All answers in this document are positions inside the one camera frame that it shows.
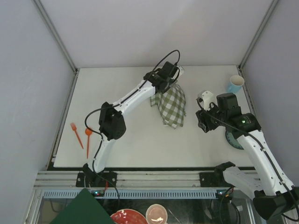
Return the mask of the green white checkered cloth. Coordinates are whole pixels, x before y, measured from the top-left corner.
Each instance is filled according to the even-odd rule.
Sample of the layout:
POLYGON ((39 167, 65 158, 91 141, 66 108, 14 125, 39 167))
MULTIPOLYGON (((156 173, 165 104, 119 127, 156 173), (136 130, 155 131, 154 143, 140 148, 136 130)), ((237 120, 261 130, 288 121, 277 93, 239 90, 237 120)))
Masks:
POLYGON ((156 106, 164 126, 172 129, 183 127, 186 116, 186 98, 183 89, 174 84, 167 92, 149 98, 150 106, 156 106))

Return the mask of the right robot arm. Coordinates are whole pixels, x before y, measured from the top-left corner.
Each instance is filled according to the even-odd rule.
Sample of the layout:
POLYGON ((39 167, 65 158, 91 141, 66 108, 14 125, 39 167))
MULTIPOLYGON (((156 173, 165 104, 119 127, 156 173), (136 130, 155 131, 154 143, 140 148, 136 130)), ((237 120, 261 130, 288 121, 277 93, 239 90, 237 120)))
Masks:
POLYGON ((265 220, 279 215, 287 218, 286 212, 298 210, 299 188, 278 164, 256 117, 242 113, 236 95, 224 93, 215 97, 210 91, 203 91, 196 101, 200 107, 196 112, 199 128, 207 133, 224 127, 247 153, 259 176, 256 180, 234 163, 225 162, 215 167, 215 182, 241 190, 265 220))

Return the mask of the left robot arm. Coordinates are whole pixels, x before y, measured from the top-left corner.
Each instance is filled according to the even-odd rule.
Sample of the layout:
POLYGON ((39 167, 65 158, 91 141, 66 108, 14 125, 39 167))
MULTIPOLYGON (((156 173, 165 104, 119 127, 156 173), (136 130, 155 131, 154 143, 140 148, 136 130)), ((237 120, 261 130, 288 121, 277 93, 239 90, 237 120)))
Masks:
POLYGON ((83 166, 87 183, 93 187, 101 184, 100 172, 105 169, 111 148, 126 132, 125 117, 144 100, 156 93, 165 93, 169 90, 183 73, 184 69, 181 66, 166 62, 162 68, 154 68, 146 73, 143 80, 127 95, 112 104, 103 103, 101 108, 86 116, 86 128, 101 137, 99 147, 91 152, 91 157, 83 166), (94 131, 87 125, 87 119, 98 111, 100 112, 99 131, 94 131))

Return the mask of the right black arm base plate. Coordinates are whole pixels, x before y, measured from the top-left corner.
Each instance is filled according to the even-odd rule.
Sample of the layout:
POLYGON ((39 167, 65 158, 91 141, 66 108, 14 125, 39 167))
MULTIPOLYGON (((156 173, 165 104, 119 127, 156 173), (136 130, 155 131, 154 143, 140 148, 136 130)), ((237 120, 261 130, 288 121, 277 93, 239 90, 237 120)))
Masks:
POLYGON ((201 187, 225 187, 222 179, 214 172, 200 172, 199 181, 201 187))

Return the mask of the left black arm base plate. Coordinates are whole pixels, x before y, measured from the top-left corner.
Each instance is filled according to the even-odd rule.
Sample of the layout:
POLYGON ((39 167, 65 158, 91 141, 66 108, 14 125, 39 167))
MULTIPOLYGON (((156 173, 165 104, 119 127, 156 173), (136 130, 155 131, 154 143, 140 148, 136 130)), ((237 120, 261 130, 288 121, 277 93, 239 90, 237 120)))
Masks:
POLYGON ((112 187, 117 183, 117 173, 115 172, 104 172, 101 174, 95 174, 94 172, 85 174, 79 172, 76 178, 76 187, 100 187, 105 186, 112 187))

